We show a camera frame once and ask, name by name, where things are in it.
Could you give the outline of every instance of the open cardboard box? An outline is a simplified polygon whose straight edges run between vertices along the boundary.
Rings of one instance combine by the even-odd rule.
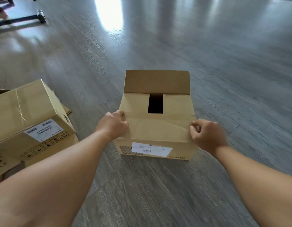
[[[114,140],[120,154],[190,160],[197,151],[188,71],[127,70],[120,109],[129,123]]]
[[[77,143],[69,113],[42,80],[0,89],[0,175],[20,161],[30,166]]]

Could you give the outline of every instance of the hand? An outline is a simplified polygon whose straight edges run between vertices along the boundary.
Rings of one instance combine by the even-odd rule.
[[[124,111],[117,110],[114,113],[107,112],[106,115],[99,121],[95,131],[103,132],[108,141],[120,137],[128,128],[128,122],[122,121]]]
[[[212,156],[215,156],[217,148],[229,146],[224,129],[218,122],[205,119],[193,121],[192,126],[190,126],[190,134],[195,144]]]

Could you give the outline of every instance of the rectangular opening in box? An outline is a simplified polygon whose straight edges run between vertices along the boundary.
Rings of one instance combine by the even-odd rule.
[[[149,95],[148,113],[163,114],[163,94],[156,93]]]

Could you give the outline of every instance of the person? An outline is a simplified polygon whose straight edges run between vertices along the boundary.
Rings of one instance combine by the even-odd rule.
[[[0,226],[70,226],[109,142],[128,128],[124,112],[107,113],[95,132],[0,183]],[[292,177],[232,149],[217,122],[192,122],[193,141],[226,169],[260,226],[292,226]]]

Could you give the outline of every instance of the gray wood floor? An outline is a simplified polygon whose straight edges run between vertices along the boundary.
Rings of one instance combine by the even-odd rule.
[[[282,0],[18,0],[48,25],[0,28],[0,88],[42,78],[79,139],[120,104],[125,70],[189,70],[196,113],[231,145],[292,175],[292,2]],[[73,226],[257,226],[225,170],[120,156],[110,144]]]

